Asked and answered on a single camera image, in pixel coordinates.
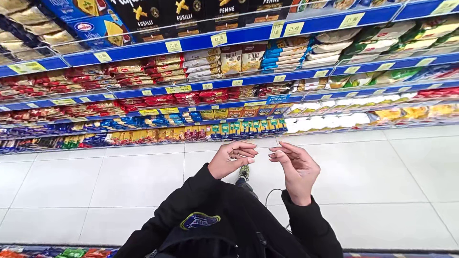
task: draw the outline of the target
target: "sneaker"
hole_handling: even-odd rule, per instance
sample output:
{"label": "sneaker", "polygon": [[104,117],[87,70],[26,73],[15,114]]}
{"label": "sneaker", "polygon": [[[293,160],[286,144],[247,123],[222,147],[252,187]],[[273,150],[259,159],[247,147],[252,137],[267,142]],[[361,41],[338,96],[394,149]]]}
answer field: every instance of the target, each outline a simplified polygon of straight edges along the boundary
{"label": "sneaker", "polygon": [[249,169],[249,166],[247,165],[244,165],[241,167],[241,169],[239,170],[239,178],[244,178],[246,181],[249,180],[249,174],[250,174],[250,169]]}

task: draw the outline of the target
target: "person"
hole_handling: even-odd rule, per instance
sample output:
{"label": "person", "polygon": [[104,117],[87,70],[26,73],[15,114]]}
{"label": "person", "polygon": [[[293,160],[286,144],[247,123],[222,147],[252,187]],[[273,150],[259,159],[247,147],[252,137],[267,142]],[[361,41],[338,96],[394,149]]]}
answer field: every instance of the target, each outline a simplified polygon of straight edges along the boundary
{"label": "person", "polygon": [[[269,160],[280,162],[284,170],[286,190],[281,196],[291,233],[246,181],[249,170],[244,165],[255,162],[256,145],[233,141],[171,193],[114,258],[342,257],[342,247],[311,195],[319,165],[303,148],[280,145],[270,148]],[[221,181],[241,167],[238,186]]]}

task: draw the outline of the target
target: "grocery aisle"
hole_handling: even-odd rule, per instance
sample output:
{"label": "grocery aisle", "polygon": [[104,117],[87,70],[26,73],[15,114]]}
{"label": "grocery aisle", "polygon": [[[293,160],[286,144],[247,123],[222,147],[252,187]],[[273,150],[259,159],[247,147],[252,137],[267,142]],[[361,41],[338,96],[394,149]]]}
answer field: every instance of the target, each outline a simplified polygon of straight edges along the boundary
{"label": "grocery aisle", "polygon": [[[313,194],[343,247],[459,249],[458,125],[281,139],[322,167]],[[250,183],[264,202],[284,176],[267,158],[276,139],[254,142]],[[121,245],[220,144],[0,156],[0,243]],[[279,192],[268,205],[288,223]]]}

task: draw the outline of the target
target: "hand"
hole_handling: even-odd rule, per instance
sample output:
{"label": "hand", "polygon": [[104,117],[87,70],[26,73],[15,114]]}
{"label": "hand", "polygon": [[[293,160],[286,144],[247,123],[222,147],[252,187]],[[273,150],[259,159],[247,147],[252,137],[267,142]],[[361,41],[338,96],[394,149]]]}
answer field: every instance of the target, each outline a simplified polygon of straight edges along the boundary
{"label": "hand", "polygon": [[233,141],[228,144],[223,144],[213,157],[207,168],[210,174],[215,179],[223,177],[236,171],[236,169],[255,162],[255,155],[258,154],[254,150],[257,146],[244,141]]}
{"label": "hand", "polygon": [[311,204],[311,190],[320,173],[319,165],[300,147],[279,142],[282,147],[269,148],[271,162],[280,162],[285,173],[285,187],[291,201],[298,206]]}

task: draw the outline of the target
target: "price tag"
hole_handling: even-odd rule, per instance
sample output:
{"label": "price tag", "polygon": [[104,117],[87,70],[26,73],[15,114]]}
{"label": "price tag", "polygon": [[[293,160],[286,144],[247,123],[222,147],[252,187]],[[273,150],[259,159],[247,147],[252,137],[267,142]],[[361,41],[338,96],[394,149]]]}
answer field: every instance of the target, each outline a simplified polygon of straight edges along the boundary
{"label": "price tag", "polygon": [[322,71],[317,71],[315,74],[314,74],[314,78],[317,78],[317,77],[324,77],[326,76],[328,73],[328,70],[322,70]]}
{"label": "price tag", "polygon": [[245,107],[259,106],[259,105],[266,105],[266,101],[255,101],[255,102],[244,103]]}
{"label": "price tag", "polygon": [[46,68],[38,62],[27,62],[14,65],[7,65],[7,67],[9,67],[11,70],[15,71],[18,74],[46,71]]}
{"label": "price tag", "polygon": [[33,103],[27,103],[26,104],[27,106],[31,107],[31,108],[38,108],[39,106],[33,104]]}
{"label": "price tag", "polygon": [[323,95],[320,99],[321,100],[327,100],[327,99],[331,98],[331,96],[333,96],[333,94]]}
{"label": "price tag", "polygon": [[233,85],[233,86],[242,86],[242,81],[243,81],[243,80],[234,80],[233,83],[232,83],[232,85]]}
{"label": "price tag", "polygon": [[271,28],[271,34],[269,35],[269,39],[276,39],[280,38],[280,34],[282,33],[282,28],[284,27],[285,21],[275,21],[273,27]]}
{"label": "price tag", "polygon": [[76,104],[77,103],[73,99],[53,100],[51,102],[54,105],[71,105],[71,104]]}
{"label": "price tag", "polygon": [[459,0],[444,0],[441,4],[438,5],[435,10],[431,13],[431,15],[439,15],[449,13],[452,10],[456,9],[459,5]]}
{"label": "price tag", "polygon": [[159,111],[161,114],[171,114],[171,113],[178,113],[179,109],[176,107],[169,107],[169,108],[160,108]]}
{"label": "price tag", "polygon": [[402,87],[402,88],[398,89],[398,92],[405,92],[405,91],[407,91],[409,89],[411,89],[411,86]]}
{"label": "price tag", "polygon": [[166,48],[168,49],[168,52],[177,52],[177,51],[182,51],[182,46],[180,45],[180,40],[176,41],[168,41],[166,43]]}
{"label": "price tag", "polygon": [[276,83],[276,82],[283,82],[285,80],[285,78],[287,77],[287,75],[276,75],[274,77],[274,80],[273,80],[273,83]]}
{"label": "price tag", "polygon": [[91,102],[91,100],[88,97],[80,97],[79,99],[83,102]]}
{"label": "price tag", "polygon": [[428,89],[428,90],[436,89],[436,88],[438,88],[438,87],[440,87],[440,86],[442,86],[442,85],[443,85],[443,83],[432,84],[432,85],[430,85],[427,89]]}
{"label": "price tag", "polygon": [[416,67],[426,66],[426,65],[429,65],[430,63],[432,63],[433,61],[435,61],[436,59],[437,59],[436,57],[424,58],[421,61],[419,61],[415,66]]}
{"label": "price tag", "polygon": [[228,39],[226,38],[226,31],[210,36],[210,40],[212,41],[213,47],[228,43]]}
{"label": "price tag", "polygon": [[351,66],[348,67],[344,73],[356,73],[360,69],[360,66]]}
{"label": "price tag", "polygon": [[355,95],[358,94],[358,91],[354,91],[354,92],[349,92],[347,95],[346,95],[346,98],[352,98],[354,97]]}
{"label": "price tag", "polygon": [[373,95],[382,94],[384,91],[386,91],[386,89],[375,90],[375,91],[373,92]]}
{"label": "price tag", "polygon": [[107,52],[97,52],[93,53],[93,55],[99,60],[101,63],[105,63],[108,61],[112,61],[112,58],[107,54]]}
{"label": "price tag", "polygon": [[159,115],[159,112],[156,109],[139,110],[139,113],[142,116]]}
{"label": "price tag", "polygon": [[294,22],[287,24],[284,31],[284,37],[300,34],[301,30],[303,29],[303,25],[304,22]]}
{"label": "price tag", "polygon": [[202,89],[203,90],[210,90],[210,89],[212,89],[212,87],[213,87],[212,83],[203,83],[202,84]]}
{"label": "price tag", "polygon": [[385,71],[389,70],[392,66],[394,66],[395,63],[385,63],[381,64],[376,71]]}
{"label": "price tag", "polygon": [[355,27],[364,15],[364,12],[346,15],[338,28]]}
{"label": "price tag", "polygon": [[167,93],[177,93],[177,92],[187,92],[187,91],[192,91],[191,85],[166,87]]}

